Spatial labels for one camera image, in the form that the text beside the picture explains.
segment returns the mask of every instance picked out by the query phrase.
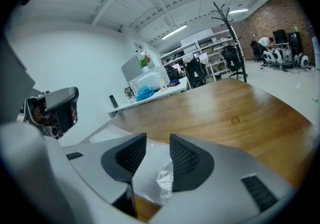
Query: red brick wall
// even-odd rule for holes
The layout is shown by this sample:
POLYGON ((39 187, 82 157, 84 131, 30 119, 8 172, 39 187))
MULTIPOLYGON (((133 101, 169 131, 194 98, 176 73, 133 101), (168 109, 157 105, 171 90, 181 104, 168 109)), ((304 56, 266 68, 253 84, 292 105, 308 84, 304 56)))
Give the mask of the red brick wall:
MULTIPOLYGON (((269 0, 247 19, 232 22, 235 33, 241 37, 240 44, 246 59, 254 57, 250 43, 262 37, 274 37, 273 31, 284 30, 286 33, 295 31, 297 26, 301 35, 304 54, 314 62, 315 54, 312 44, 313 32, 308 17, 297 0, 269 0)), ((227 29, 225 26, 214 27, 213 32, 227 29)))

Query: coat rack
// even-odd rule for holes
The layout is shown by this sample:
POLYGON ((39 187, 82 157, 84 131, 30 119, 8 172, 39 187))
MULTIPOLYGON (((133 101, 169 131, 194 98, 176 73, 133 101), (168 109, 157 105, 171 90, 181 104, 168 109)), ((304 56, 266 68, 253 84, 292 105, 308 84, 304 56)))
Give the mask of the coat rack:
POLYGON ((212 13, 215 13, 217 12, 218 14, 220 14, 221 18, 215 18, 215 17, 211 17, 212 19, 216 19, 216 20, 221 20, 223 21, 223 24, 221 24, 221 26, 224 26, 226 25, 226 27, 228 28, 228 30, 230 31, 230 34, 232 36, 232 39, 234 40, 234 42, 236 42, 235 44, 235 47, 236 47, 236 50, 238 52, 238 56, 239 56, 239 59, 240 59, 240 63, 241 63, 241 68, 242 68, 242 72, 243 72, 243 80, 244 82, 246 83, 247 82, 247 74, 246 74, 246 68, 245 68, 245 62, 244 62, 244 57, 242 56, 241 54, 241 51, 240 51, 240 47, 239 47, 239 39, 240 38, 236 38, 236 35, 233 31, 233 29, 231 28, 229 22, 232 22, 232 20, 228 20, 228 13, 229 13, 229 10, 230 8, 228 8, 228 10, 226 11, 226 16, 224 15, 224 13, 221 11, 222 7, 224 7, 224 4, 221 6, 221 8, 219 8, 215 2, 213 2, 214 6, 216 7, 216 10, 212 10, 211 12, 212 13))

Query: white floor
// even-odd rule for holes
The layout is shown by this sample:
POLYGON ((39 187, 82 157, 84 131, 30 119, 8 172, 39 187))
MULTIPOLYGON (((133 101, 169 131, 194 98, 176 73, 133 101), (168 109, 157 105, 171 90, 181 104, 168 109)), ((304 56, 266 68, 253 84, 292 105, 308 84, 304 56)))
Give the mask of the white floor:
POLYGON ((284 72, 278 66, 260 69, 261 64, 246 60, 247 83, 287 103, 320 131, 320 70, 314 68, 311 72, 304 72, 300 69, 301 72, 297 73, 297 69, 288 69, 284 72))

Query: white shirt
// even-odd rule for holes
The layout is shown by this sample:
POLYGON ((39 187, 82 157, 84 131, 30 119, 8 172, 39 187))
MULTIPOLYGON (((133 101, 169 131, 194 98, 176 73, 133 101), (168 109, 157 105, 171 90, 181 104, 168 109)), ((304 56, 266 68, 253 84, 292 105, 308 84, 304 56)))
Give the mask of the white shirt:
POLYGON ((259 42, 260 45, 263 47, 267 47, 269 45, 269 38, 268 37, 262 37, 259 42))

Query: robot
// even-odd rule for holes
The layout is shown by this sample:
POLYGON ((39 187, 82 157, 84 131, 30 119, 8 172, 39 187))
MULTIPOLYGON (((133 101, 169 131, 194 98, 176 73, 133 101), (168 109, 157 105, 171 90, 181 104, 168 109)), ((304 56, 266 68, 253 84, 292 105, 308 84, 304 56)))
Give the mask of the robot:
MULTIPOLYGON (((0 116, 0 154, 28 202, 54 223, 141 223, 132 178, 147 134, 61 147, 58 139, 79 118, 79 90, 29 96, 33 80, 10 47, 1 49, 1 63, 11 67, 3 70, 10 79, 1 81, 11 113, 0 116), (23 102, 26 123, 18 123, 23 102)), ((240 149, 171 134, 169 150, 173 195, 150 223, 263 223, 293 194, 286 180, 240 149)))

